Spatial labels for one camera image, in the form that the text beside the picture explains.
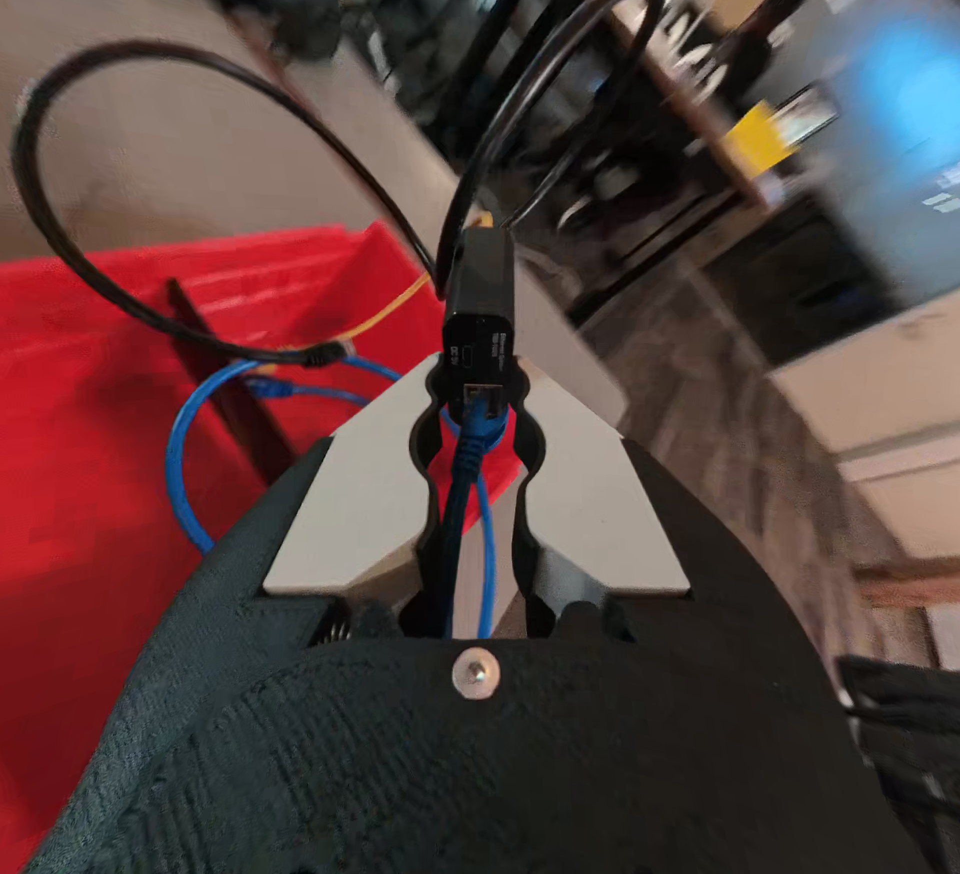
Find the black fabric item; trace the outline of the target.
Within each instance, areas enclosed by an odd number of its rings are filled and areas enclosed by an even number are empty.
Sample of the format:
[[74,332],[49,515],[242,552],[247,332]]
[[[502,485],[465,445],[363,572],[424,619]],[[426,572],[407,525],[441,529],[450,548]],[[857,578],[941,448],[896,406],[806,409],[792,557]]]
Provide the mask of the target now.
[[858,747],[934,872],[959,871],[959,673],[855,655],[837,661]]

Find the black bin divider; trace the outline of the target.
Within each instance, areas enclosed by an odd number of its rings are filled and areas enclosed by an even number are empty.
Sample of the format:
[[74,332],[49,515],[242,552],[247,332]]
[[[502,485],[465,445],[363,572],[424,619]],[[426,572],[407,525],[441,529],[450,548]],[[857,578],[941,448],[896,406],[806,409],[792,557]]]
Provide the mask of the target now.
[[[177,279],[166,280],[165,295],[175,321],[196,333],[212,333]],[[181,366],[197,385],[231,363],[205,344],[177,338],[172,344]],[[273,485],[295,463],[296,452],[274,414],[243,380],[228,380],[211,396],[210,404],[265,486]]]

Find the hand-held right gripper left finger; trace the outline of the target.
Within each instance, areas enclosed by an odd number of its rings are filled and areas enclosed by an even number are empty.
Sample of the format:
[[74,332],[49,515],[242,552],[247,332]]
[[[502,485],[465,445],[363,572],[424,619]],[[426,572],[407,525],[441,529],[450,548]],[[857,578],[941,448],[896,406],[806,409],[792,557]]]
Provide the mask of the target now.
[[443,447],[430,354],[345,422],[262,582],[264,595],[382,604],[406,633],[436,634],[422,561],[439,550],[439,489],[429,469]]

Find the blue lit monitor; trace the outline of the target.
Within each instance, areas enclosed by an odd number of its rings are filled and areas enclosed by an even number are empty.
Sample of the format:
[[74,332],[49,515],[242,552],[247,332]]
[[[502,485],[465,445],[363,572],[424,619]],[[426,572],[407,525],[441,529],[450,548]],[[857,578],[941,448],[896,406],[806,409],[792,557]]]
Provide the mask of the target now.
[[958,12],[867,16],[829,88],[829,196],[910,309],[958,288]]

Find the red plastic bin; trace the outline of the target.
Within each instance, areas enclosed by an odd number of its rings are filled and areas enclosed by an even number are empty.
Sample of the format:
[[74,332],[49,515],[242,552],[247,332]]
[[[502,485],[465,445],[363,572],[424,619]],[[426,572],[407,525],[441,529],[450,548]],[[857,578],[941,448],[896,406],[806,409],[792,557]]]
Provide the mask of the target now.
[[[382,223],[95,252],[169,315],[177,280],[223,340],[301,348],[423,276]],[[19,872],[95,750],[139,652],[199,565],[164,485],[198,381],[172,340],[55,257],[2,264],[1,870]]]

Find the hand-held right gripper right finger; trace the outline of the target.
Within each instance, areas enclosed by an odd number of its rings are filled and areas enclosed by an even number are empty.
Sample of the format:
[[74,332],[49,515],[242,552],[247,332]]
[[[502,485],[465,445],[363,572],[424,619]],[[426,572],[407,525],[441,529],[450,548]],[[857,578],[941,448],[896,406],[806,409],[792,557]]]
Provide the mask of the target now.
[[509,382],[512,448],[524,476],[511,566],[526,635],[546,638],[567,608],[679,599],[690,580],[619,432],[525,357]]

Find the black ethernet splitter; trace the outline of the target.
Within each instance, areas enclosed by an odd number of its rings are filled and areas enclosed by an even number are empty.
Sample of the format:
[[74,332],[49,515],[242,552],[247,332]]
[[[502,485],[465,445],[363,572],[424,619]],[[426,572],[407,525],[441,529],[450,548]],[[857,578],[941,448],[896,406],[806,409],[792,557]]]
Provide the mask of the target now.
[[499,227],[470,227],[458,242],[441,328],[441,389],[452,422],[470,404],[498,419],[508,405],[515,360],[515,244]]

